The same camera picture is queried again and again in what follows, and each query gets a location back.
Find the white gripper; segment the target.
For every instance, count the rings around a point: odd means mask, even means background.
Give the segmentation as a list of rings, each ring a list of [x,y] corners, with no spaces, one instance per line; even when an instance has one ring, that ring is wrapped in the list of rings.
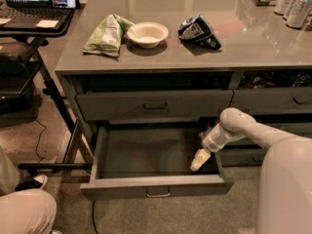
[[[241,133],[230,132],[218,123],[213,128],[209,128],[207,131],[200,133],[200,137],[201,144],[204,148],[197,150],[195,158],[190,165],[190,170],[192,172],[198,171],[202,165],[211,158],[211,152],[217,153],[227,143],[238,141],[246,136]]]

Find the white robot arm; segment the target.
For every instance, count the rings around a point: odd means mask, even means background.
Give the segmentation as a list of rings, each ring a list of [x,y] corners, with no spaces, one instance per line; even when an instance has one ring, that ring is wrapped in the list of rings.
[[[312,234],[312,139],[256,122],[226,108],[200,134],[190,169],[198,171],[227,143],[248,138],[266,151],[261,166],[255,234]]]

